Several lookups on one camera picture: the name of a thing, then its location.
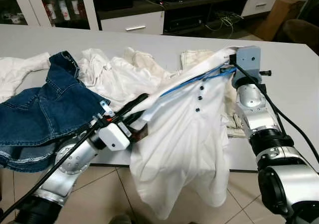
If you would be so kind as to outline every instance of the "denim jacket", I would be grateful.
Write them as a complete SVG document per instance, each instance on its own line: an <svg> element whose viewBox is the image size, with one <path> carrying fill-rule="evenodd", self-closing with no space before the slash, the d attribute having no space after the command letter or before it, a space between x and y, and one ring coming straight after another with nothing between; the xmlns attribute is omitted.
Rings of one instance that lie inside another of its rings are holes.
<svg viewBox="0 0 319 224"><path fill-rule="evenodd" d="M57 141L104 113L98 94L77 80L79 67L67 51L49 58L46 84L0 104L0 166L38 172L53 162Z"/></svg>

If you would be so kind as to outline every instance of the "wire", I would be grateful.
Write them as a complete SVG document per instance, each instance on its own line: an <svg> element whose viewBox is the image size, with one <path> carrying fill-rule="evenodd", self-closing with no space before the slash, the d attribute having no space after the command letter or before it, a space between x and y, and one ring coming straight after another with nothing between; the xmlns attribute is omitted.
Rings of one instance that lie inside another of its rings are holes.
<svg viewBox="0 0 319 224"><path fill-rule="evenodd" d="M248 77L249 80L251 80L254 85L260 90L260 92L265 96L266 100L269 102L270 106L272 107L272 109L274 110L275 114L280 114L292 127L294 127L301 135L302 137L305 139L305 141L307 142L309 148L311 149L311 151L313 152L317 162L319 163L319 154L316 151L316 148L314 147L314 145L312 144L312 142L310 141L310 139L307 137L307 135L303 132L303 130L301 128L298 127L298 125L296 125L293 121L291 121L291 119L289 119L280 109L278 109L274 103L272 103L272 101L270 100L269 96L266 94L266 92L264 92L260 86L257 84L257 82L243 69L241 68L239 65L235 64L234 65L238 70L240 70L246 77ZM286 132L282 127L282 123L281 120L278 116L278 123L280 126L280 129L282 130L284 136L286 136Z"/></svg>
<svg viewBox="0 0 319 224"><path fill-rule="evenodd" d="M220 65L220 66L217 66L217 67L215 67L214 69L212 69L212 70L210 70L210 71L204 73L203 75L197 76L197 77L195 77L195 78L193 78L193 79L190 79L190 80L188 80L188 81L186 81L186 82L184 82L184 83L181 83L180 85L178 85L178 86L176 86L176 87L174 87L174 88L172 88L172 89L170 89L170 90L164 92L160 97L165 96L165 95L167 95L167 94L169 94L169 93L171 93L171 92L173 92L173 91L175 91L175 90L178 90L178 89L180 89L180 88L182 88L182 87L184 87L184 86L186 86L186 85L188 85L188 84L190 84L190 83L193 83L193 82L195 82L195 81L199 81L199 80L202 80L202 79L212 79L212 78L215 78L215 77L218 77L218 76L224 76L224 75L226 75L226 74L231 73L231 72L229 72L229 73L228 73L228 72L224 72L225 74L224 74L224 73L220 73L220 74L218 74L218 75L216 75L216 76L212 76L212 77L209 77L209 76L208 76L208 75L210 75L211 73L217 71L218 69L220 69L220 68L223 67L223 66L224 66L224 64L222 64L222 65Z"/></svg>
<svg viewBox="0 0 319 224"><path fill-rule="evenodd" d="M230 39L233 34L234 34L234 26L233 26L233 24L231 24L231 33L229 34L227 39Z"/></svg>
<svg viewBox="0 0 319 224"><path fill-rule="evenodd" d="M284 136L287 136L285 128L283 126L283 123L281 122L281 119L278 115L278 111L277 111L277 107L274 105L274 103L271 101L271 99L269 98L269 96L267 95L267 93L260 88L259 84L243 69L241 68L239 65L234 64L234 66L240 70L251 82L253 82L253 84L260 90L260 92L264 95L265 99L268 101L268 103L270 104L271 108L273 109L276 119L278 121L279 127L281 129L281 131L283 132Z"/></svg>
<svg viewBox="0 0 319 224"><path fill-rule="evenodd" d="M208 14L207 14L207 18L206 18L206 24L208 23L209 21L209 17L210 17L210 14L211 14L211 9L213 7L213 4L211 3L210 6L209 6L209 10L208 10Z"/></svg>
<svg viewBox="0 0 319 224"><path fill-rule="evenodd" d="M9 207L0 217L0 223L15 209L18 208L29 196L31 196L60 166L61 164L96 130L97 123L48 171L22 198Z"/></svg>
<svg viewBox="0 0 319 224"><path fill-rule="evenodd" d="M314 153L314 156L317 160L317 162L319 163L319 155L316 151L316 148L314 147L314 145L311 143L310 139L307 137L307 135L303 132L303 130L301 128L298 127L298 125L296 125L294 122L292 122L284 113L281 112L280 109L277 108L277 112L292 126L294 127L301 135L302 137L305 139L305 141L307 142L309 148L311 149L311 151Z"/></svg>
<svg viewBox="0 0 319 224"><path fill-rule="evenodd" d="M158 4L156 2L152 2L151 0L145 0L145 1L147 1L147 2L149 2L151 4L153 4L153 5L161 6L165 10L165 7L162 4Z"/></svg>
<svg viewBox="0 0 319 224"><path fill-rule="evenodd" d="M213 79L213 78L220 77L220 76L226 76L228 74L234 73L235 71L236 71L236 68L232 68L229 71L226 71L226 72L214 75L214 76L205 77L205 79Z"/></svg>
<svg viewBox="0 0 319 224"><path fill-rule="evenodd" d="M205 24L205 27L207 27L207 28L208 28L209 30L211 30L211 31L219 31L219 30L223 27L223 22L220 23L220 27L217 28L217 29L212 29L212 28L210 28L207 24Z"/></svg>

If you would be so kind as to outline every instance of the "tabletop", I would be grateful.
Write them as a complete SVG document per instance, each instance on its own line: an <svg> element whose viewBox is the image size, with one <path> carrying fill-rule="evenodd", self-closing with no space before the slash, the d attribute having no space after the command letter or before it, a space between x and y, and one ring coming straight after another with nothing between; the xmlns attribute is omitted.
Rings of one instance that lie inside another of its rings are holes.
<svg viewBox="0 0 319 224"><path fill-rule="evenodd" d="M2 24L0 37L0 57L29 58L43 52L53 55L62 50L79 54L88 48L99 48L112 58L121 56L124 48L130 46L152 54L162 67L171 71L179 69L180 54L184 50L217 51L226 46L259 46L261 70L273 72L272 76L263 77L268 95L319 150L319 57L304 44ZM319 165L301 135L285 121L284 125L299 152L319 171ZM105 151L95 162L129 164L129 152ZM225 153L231 169L256 170L255 156L246 139L230 139Z"/></svg>

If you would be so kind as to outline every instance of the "drawer handle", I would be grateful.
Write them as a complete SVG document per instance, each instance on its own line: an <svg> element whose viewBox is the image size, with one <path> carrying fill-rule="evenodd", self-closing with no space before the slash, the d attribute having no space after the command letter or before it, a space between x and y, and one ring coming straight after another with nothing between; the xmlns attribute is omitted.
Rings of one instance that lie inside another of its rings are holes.
<svg viewBox="0 0 319 224"><path fill-rule="evenodd" d="M256 7L263 7L263 6L266 6L267 3L260 3L260 4L257 4Z"/></svg>
<svg viewBox="0 0 319 224"><path fill-rule="evenodd" d="M133 27L125 28L125 31L134 31L134 30L144 29L144 28L146 28L145 25L143 25L143 26L133 26Z"/></svg>

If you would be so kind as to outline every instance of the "white cloth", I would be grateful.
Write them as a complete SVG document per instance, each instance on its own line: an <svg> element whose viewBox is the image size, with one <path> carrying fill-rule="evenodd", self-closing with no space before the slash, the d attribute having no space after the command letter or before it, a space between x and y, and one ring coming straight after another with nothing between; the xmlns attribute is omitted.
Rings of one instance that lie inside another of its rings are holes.
<svg viewBox="0 0 319 224"><path fill-rule="evenodd" d="M141 199L159 219L168 217L188 184L210 206L218 207L226 199L229 169L223 149L228 138L223 111L230 76L197 81L160 96L224 64L235 51L235 47L217 51L132 109L131 113L147 110L140 119L148 122L149 133L133 146L130 169Z"/></svg>
<svg viewBox="0 0 319 224"><path fill-rule="evenodd" d="M82 55L77 61L79 79L91 91L109 99L114 111L142 93L154 93L162 80L171 76L150 54L132 48L125 49L125 59L109 60L100 49L88 49Z"/></svg>
<svg viewBox="0 0 319 224"><path fill-rule="evenodd" d="M182 69L193 67L213 54L214 52L209 50L184 51L180 55ZM228 118L227 134L229 137L246 138L242 129L241 120L235 112L236 95L237 92L232 87L231 79L229 79L225 92L225 112Z"/></svg>
<svg viewBox="0 0 319 224"><path fill-rule="evenodd" d="M15 91L25 76L32 72L48 69L49 53L43 53L29 59L0 57L0 103L15 95Z"/></svg>

